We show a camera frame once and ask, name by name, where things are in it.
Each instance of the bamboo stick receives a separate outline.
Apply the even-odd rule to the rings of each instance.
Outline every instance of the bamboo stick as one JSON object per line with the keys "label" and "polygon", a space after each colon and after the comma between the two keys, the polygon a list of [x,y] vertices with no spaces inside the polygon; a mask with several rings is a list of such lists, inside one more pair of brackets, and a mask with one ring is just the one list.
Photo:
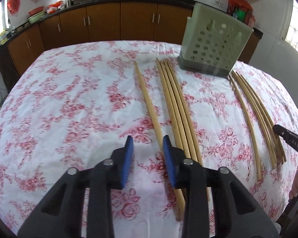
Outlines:
{"label": "bamboo stick", "polygon": [[174,135],[174,140],[175,140],[175,145],[177,148],[183,149],[182,146],[182,141],[181,141],[181,136],[180,136],[180,131],[179,131],[179,126],[178,126],[178,122],[177,119],[175,117],[175,112],[172,106],[172,102],[171,102],[171,96],[167,87],[167,83],[165,81],[165,77],[163,75],[162,72],[162,68],[161,68],[161,64],[159,62],[159,60],[156,60],[157,66],[158,66],[158,71],[159,71],[159,75],[160,75],[160,80],[161,80],[161,84],[162,84],[162,88],[163,88],[163,93],[165,96],[165,101],[168,107],[168,111],[169,111],[169,115],[170,115],[170,119],[171,119],[171,126],[172,126],[172,131],[173,131],[173,135]]}
{"label": "bamboo stick", "polygon": [[[190,112],[189,112],[189,108],[188,108],[187,102],[184,99],[184,96],[182,94],[181,87],[180,87],[180,85],[178,83],[178,80],[177,80],[177,77],[175,75],[175,72],[173,71],[173,69],[171,67],[171,63],[170,63],[169,59],[167,59],[165,62],[166,62],[166,68],[167,68],[167,72],[169,74],[169,78],[170,79],[173,79],[173,82],[175,84],[175,88],[177,89],[178,95],[180,97],[180,102],[179,103],[182,104],[182,107],[183,107],[183,110],[184,110],[182,112],[181,117],[186,118],[187,119],[187,122],[188,122],[189,130],[188,130],[188,132],[186,131],[187,132],[186,134],[187,134],[187,136],[191,134],[191,138],[192,138],[192,141],[193,141],[194,150],[195,150],[195,153],[196,153],[196,157],[195,158],[197,159],[198,163],[203,166],[202,156],[201,156],[200,149],[199,149],[199,143],[198,143],[198,139],[196,137],[196,133],[195,133],[195,129],[194,129],[194,126],[193,126],[193,122],[191,120],[191,115],[190,115]],[[209,187],[207,188],[207,201],[210,201]]]}
{"label": "bamboo stick", "polygon": [[172,107],[174,109],[175,117],[177,119],[179,131],[180,131],[180,137],[181,137],[181,141],[182,141],[182,145],[183,145],[183,151],[184,151],[184,154],[187,158],[191,158],[189,145],[188,145],[188,141],[187,141],[187,138],[186,138],[186,133],[185,133],[185,130],[184,130],[184,127],[183,127],[183,122],[182,122],[182,119],[181,119],[180,111],[179,111],[177,101],[175,99],[175,95],[174,95],[172,87],[171,87],[170,80],[168,78],[168,75],[167,75],[167,72],[166,72],[166,69],[165,69],[165,64],[164,64],[164,62],[160,62],[160,63],[162,64],[161,65],[162,72],[163,72],[164,78],[165,78],[166,83],[167,83],[167,87],[168,87],[170,97],[171,97]]}
{"label": "bamboo stick", "polygon": [[[247,80],[241,75],[242,79],[244,80],[244,82],[247,84],[247,86],[250,88],[250,90],[253,92],[254,96],[256,97],[256,99],[258,100],[259,104],[261,105],[268,121],[269,121],[269,124],[271,126],[271,130],[273,130],[273,126],[274,126],[274,123],[273,123],[273,120],[271,119],[269,113],[267,112],[263,102],[261,101],[261,99],[259,98],[259,96],[256,94],[255,90],[252,88],[252,86],[247,82]],[[286,155],[285,155],[285,151],[284,151],[284,148],[283,148],[283,145],[280,141],[280,138],[274,134],[274,132],[272,131],[272,136],[274,138],[274,141],[275,141],[275,144],[277,142],[278,146],[279,146],[279,149],[280,149],[280,152],[281,152],[281,155],[282,155],[282,158],[283,158],[283,161],[284,162],[287,162],[287,158],[286,158]]]}
{"label": "bamboo stick", "polygon": [[190,115],[190,112],[189,112],[189,108],[188,108],[187,102],[184,99],[184,96],[183,96],[181,87],[180,87],[180,85],[178,83],[177,77],[176,77],[175,72],[173,71],[173,69],[171,67],[171,63],[170,63],[169,60],[167,60],[167,65],[168,65],[168,68],[169,68],[169,70],[171,72],[171,75],[172,75],[172,78],[174,80],[174,83],[175,83],[175,86],[177,88],[177,91],[179,93],[179,96],[180,96],[180,99],[181,99],[181,103],[183,105],[184,113],[186,115],[186,118],[187,118],[187,121],[188,121],[188,124],[189,124],[189,129],[190,129],[191,137],[193,139],[193,145],[194,145],[194,149],[195,149],[195,152],[196,152],[197,161],[203,166],[203,161],[202,161],[202,156],[201,156],[201,153],[200,153],[199,142],[198,142],[198,139],[196,137],[195,128],[193,126],[193,122],[192,122],[192,119],[191,119],[191,115]]}
{"label": "bamboo stick", "polygon": [[171,83],[171,87],[172,87],[172,90],[173,90],[173,94],[175,96],[175,100],[176,100],[176,103],[177,103],[177,106],[178,106],[178,110],[180,111],[180,116],[181,116],[181,119],[182,119],[184,131],[185,131],[185,134],[186,134],[186,137],[187,137],[187,141],[188,141],[188,146],[189,146],[189,151],[190,151],[191,158],[194,161],[197,162],[198,159],[196,157],[196,152],[195,152],[195,148],[194,148],[194,144],[193,144],[193,139],[192,139],[190,128],[189,128],[188,119],[187,119],[186,114],[184,112],[184,108],[183,108],[183,104],[182,104],[182,101],[181,101],[179,92],[178,92],[177,87],[175,85],[175,81],[174,81],[174,79],[173,79],[173,77],[171,75],[171,71],[170,71],[170,69],[169,69],[169,67],[167,65],[165,66],[165,69],[166,69],[166,72],[168,74],[169,81]]}
{"label": "bamboo stick", "polygon": [[280,162],[280,163],[283,163],[283,156],[282,156],[282,153],[280,151],[280,148],[279,148],[279,145],[278,145],[278,141],[277,139],[275,138],[275,134],[273,132],[273,126],[270,124],[269,122],[269,119],[264,111],[263,108],[265,108],[263,106],[263,104],[260,104],[260,99],[259,97],[257,96],[257,94],[255,93],[255,91],[253,91],[251,88],[250,88],[250,85],[249,83],[240,75],[240,74],[237,74],[239,76],[239,78],[242,80],[242,82],[244,83],[244,85],[246,86],[246,88],[248,89],[250,95],[253,97],[259,111],[260,111],[260,114],[262,115],[263,117],[263,120],[267,126],[267,131],[268,131],[268,134],[269,134],[269,138],[270,138],[270,142],[271,144],[273,145],[273,149],[274,149],[274,152],[275,152],[275,155],[276,155],[276,158],[277,158],[277,162]]}
{"label": "bamboo stick", "polygon": [[273,147],[272,147],[272,144],[271,144],[271,141],[270,141],[270,137],[268,135],[267,126],[264,123],[263,117],[262,117],[262,115],[261,115],[261,113],[260,113],[260,111],[259,111],[253,97],[250,95],[248,89],[246,88],[246,86],[244,85],[242,80],[239,78],[239,76],[234,71],[232,71],[232,76],[233,76],[234,80],[238,83],[238,85],[241,87],[241,89],[243,90],[247,100],[251,104],[251,106],[252,106],[252,108],[253,108],[256,116],[257,116],[258,122],[261,126],[261,129],[264,133],[264,137],[265,137],[265,140],[266,140],[266,145],[267,145],[267,148],[268,148],[272,169],[275,169],[277,159],[276,159],[276,155],[274,153],[274,150],[273,150]]}
{"label": "bamboo stick", "polygon": [[[153,123],[153,128],[154,128],[154,131],[155,131],[156,136],[157,136],[159,147],[160,147],[161,152],[163,153],[163,146],[162,146],[163,135],[162,135],[162,131],[161,131],[161,128],[160,128],[160,124],[158,122],[156,112],[155,112],[154,107],[152,105],[150,96],[149,96],[147,88],[145,86],[145,81],[142,78],[142,75],[139,71],[138,65],[137,65],[136,62],[134,62],[134,65],[135,65],[135,69],[136,69],[136,74],[137,74],[138,79],[139,79],[142,94],[144,96],[144,99],[145,99],[145,102],[146,102],[146,105],[147,105],[147,109],[149,111],[149,115],[150,115],[151,121]],[[177,203],[179,205],[180,214],[181,214],[181,216],[183,216],[184,215],[184,207],[185,207],[185,200],[184,200],[183,194],[182,194],[180,189],[175,189],[174,192],[175,192],[175,196],[176,196],[176,199],[177,199]]]}
{"label": "bamboo stick", "polygon": [[245,119],[246,119],[246,122],[247,122],[247,125],[248,125],[248,128],[249,128],[249,131],[250,131],[250,135],[251,135],[252,143],[253,143],[253,148],[254,148],[254,154],[255,154],[257,180],[259,181],[259,180],[262,179],[261,159],[260,159],[260,156],[259,156],[259,153],[258,153],[258,147],[257,147],[257,143],[256,143],[256,138],[255,138],[255,133],[254,133],[254,129],[253,129],[253,126],[252,126],[252,122],[250,121],[250,116],[248,115],[247,108],[245,106],[245,103],[242,99],[242,96],[241,96],[240,92],[237,89],[236,84],[234,83],[234,81],[232,80],[230,75],[228,77],[229,77],[230,82],[232,83],[233,90],[235,91],[235,93],[236,93],[236,95],[237,95],[237,97],[238,97],[238,99],[241,103],[242,110],[243,110],[243,113],[244,113],[244,116],[245,116]]}

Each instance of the brown cabinet door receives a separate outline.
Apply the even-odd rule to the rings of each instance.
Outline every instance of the brown cabinet door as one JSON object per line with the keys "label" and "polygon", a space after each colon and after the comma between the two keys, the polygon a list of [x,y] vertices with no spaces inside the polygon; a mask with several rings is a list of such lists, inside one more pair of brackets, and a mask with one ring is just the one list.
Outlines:
{"label": "brown cabinet door", "polygon": [[41,38],[39,25],[36,24],[29,28],[27,31],[28,42],[32,53],[32,62],[44,52],[44,46]]}
{"label": "brown cabinet door", "polygon": [[42,21],[39,27],[45,50],[63,47],[65,45],[59,15]]}
{"label": "brown cabinet door", "polygon": [[19,71],[19,74],[22,75],[33,62],[27,33],[23,32],[13,39],[8,44],[8,47],[14,64]]}
{"label": "brown cabinet door", "polygon": [[187,25],[187,17],[191,15],[191,9],[159,4],[154,41],[181,45]]}
{"label": "brown cabinet door", "polygon": [[148,40],[154,38],[157,4],[122,2],[120,11],[121,40]]}
{"label": "brown cabinet door", "polygon": [[238,60],[248,64],[255,52],[259,40],[260,39],[257,36],[255,36],[254,33],[251,34]]}
{"label": "brown cabinet door", "polygon": [[86,7],[60,14],[64,45],[89,42]]}
{"label": "brown cabinet door", "polygon": [[91,42],[120,40],[120,3],[86,7]]}

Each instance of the wall socket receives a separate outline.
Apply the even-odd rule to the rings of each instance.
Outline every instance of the wall socket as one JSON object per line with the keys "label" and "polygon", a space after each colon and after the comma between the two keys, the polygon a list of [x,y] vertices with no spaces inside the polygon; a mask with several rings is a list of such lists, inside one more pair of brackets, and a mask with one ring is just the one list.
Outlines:
{"label": "wall socket", "polygon": [[221,1],[215,0],[214,4],[220,8],[223,8],[223,3]]}

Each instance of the grey holder base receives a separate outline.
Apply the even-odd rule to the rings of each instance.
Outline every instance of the grey holder base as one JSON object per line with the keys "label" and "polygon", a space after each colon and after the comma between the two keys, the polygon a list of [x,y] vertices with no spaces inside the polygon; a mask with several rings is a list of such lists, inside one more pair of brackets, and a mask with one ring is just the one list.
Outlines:
{"label": "grey holder base", "polygon": [[178,63],[179,63],[180,68],[183,70],[188,70],[188,71],[193,71],[193,72],[201,72],[201,73],[219,76],[219,77],[223,77],[223,78],[227,78],[227,76],[230,72],[229,70],[215,67],[212,65],[207,65],[204,63],[200,63],[200,62],[193,62],[193,61],[185,60],[182,56],[182,53],[180,53],[180,55],[178,57]]}

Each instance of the floral tablecloth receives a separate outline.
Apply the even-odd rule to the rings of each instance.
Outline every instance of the floral tablecloth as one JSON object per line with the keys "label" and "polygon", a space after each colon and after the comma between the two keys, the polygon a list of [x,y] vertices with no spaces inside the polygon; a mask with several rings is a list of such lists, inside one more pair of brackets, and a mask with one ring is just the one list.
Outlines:
{"label": "floral tablecloth", "polygon": [[[135,152],[129,181],[111,193],[116,237],[180,237],[174,191],[133,65],[138,62],[163,133],[174,144],[156,58],[170,58],[175,67],[204,166],[229,167],[271,219],[280,216],[298,155],[283,142],[287,162],[271,170],[247,104],[261,157],[263,179],[257,181],[247,124],[229,81],[181,70],[179,52],[179,45],[159,42],[96,42],[46,51],[29,67],[0,111],[0,217],[14,233],[69,167],[94,167],[131,135]],[[234,69],[257,91],[274,123],[298,134],[298,109],[283,85],[241,62]],[[86,210],[85,205],[83,235]],[[214,234],[212,200],[209,214]]]}

